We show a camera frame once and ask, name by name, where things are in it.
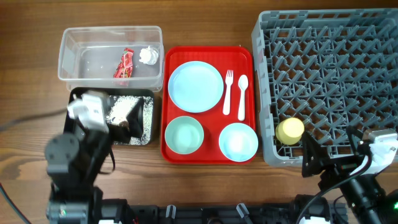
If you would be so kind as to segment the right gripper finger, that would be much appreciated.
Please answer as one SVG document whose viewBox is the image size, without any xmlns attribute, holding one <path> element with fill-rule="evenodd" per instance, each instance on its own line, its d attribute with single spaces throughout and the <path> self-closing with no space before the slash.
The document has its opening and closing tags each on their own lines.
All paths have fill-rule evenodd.
<svg viewBox="0 0 398 224">
<path fill-rule="evenodd" d="M 354 126 L 346 127 L 346 134 L 348 137 L 351 150 L 354 155 L 366 155 L 367 154 L 367 142 L 363 140 L 363 133 L 356 129 Z"/>
<path fill-rule="evenodd" d="M 302 176 L 311 177 L 320 174 L 330 160 L 326 149 L 322 148 L 308 132 L 302 135 L 302 147 Z"/>
</svg>

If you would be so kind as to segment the rice and food scraps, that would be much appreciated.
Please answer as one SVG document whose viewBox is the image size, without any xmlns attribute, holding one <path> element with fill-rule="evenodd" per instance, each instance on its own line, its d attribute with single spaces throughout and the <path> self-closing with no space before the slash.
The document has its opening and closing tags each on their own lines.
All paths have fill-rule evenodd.
<svg viewBox="0 0 398 224">
<path fill-rule="evenodd" d="M 127 115 L 132 107 L 137 103 L 139 98 L 144 99 L 143 110 L 143 127 L 144 132 L 141 138 L 132 137 L 128 145 L 144 146 L 149 144 L 152 134 L 152 118 L 154 110 L 154 99 L 151 96 L 116 96 L 111 95 L 111 109 L 106 115 L 106 122 L 108 124 L 119 124 L 122 121 L 127 121 Z"/>
</svg>

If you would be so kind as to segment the yellow cup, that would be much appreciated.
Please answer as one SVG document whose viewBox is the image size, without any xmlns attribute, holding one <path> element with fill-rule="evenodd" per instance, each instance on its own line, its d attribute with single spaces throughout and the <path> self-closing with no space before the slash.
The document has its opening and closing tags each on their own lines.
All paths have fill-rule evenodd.
<svg viewBox="0 0 398 224">
<path fill-rule="evenodd" d="M 281 143 L 293 145 L 300 141 L 304 130 L 305 127 L 301 120 L 288 118 L 277 125 L 275 135 Z"/>
</svg>

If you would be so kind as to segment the red snack wrapper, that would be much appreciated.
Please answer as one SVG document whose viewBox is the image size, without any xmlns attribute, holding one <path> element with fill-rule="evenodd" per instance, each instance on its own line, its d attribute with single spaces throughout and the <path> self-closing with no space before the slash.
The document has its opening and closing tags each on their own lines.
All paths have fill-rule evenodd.
<svg viewBox="0 0 398 224">
<path fill-rule="evenodd" d="M 131 78 L 134 65 L 133 56 L 134 51 L 132 49 L 124 49 L 121 61 L 113 75 L 114 78 Z"/>
</svg>

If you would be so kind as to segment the green bowl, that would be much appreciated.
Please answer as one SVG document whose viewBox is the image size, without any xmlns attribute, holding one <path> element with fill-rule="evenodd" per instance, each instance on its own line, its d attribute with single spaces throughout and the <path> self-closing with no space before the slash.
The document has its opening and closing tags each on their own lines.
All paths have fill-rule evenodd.
<svg viewBox="0 0 398 224">
<path fill-rule="evenodd" d="M 166 145 L 171 151 L 188 155 L 197 151 L 204 140 L 205 133 L 199 121 L 191 116 L 179 116 L 167 125 L 164 133 Z"/>
</svg>

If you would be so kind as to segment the white tissue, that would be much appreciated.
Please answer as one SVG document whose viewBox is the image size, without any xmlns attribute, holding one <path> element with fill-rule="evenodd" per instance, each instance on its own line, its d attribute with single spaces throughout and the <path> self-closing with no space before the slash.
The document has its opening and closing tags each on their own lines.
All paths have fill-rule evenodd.
<svg viewBox="0 0 398 224">
<path fill-rule="evenodd" d="M 148 46 L 147 48 L 141 49 L 139 61 L 146 65 L 156 64 L 159 58 L 159 51 L 153 47 Z"/>
</svg>

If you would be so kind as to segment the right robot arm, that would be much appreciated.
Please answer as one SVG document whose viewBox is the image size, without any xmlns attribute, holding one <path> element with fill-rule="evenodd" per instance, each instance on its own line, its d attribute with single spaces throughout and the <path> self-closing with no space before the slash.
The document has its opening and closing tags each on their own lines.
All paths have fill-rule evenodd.
<svg viewBox="0 0 398 224">
<path fill-rule="evenodd" d="M 321 145 L 305 132 L 302 135 L 302 176 L 320 175 L 319 193 L 296 217 L 296 223 L 309 217 L 310 206 L 333 189 L 340 189 L 359 223 L 397 223 L 397 191 L 386 194 L 376 176 L 389 167 L 397 153 L 397 132 L 393 129 L 346 128 L 353 155 L 331 158 Z"/>
</svg>

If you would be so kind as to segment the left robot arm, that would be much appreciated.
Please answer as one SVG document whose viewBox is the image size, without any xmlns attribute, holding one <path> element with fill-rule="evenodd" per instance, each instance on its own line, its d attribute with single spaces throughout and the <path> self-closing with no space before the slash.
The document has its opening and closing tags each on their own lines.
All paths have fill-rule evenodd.
<svg viewBox="0 0 398 224">
<path fill-rule="evenodd" d="M 124 119 L 107 123 L 113 105 L 109 96 L 83 94 L 67 107 L 80 134 L 64 132 L 45 147 L 47 174 L 52 180 L 46 216 L 50 223 L 133 223 L 134 212 L 125 199 L 103 199 L 94 185 L 114 142 L 129 143 L 140 133 L 143 98 L 129 103 Z"/>
</svg>

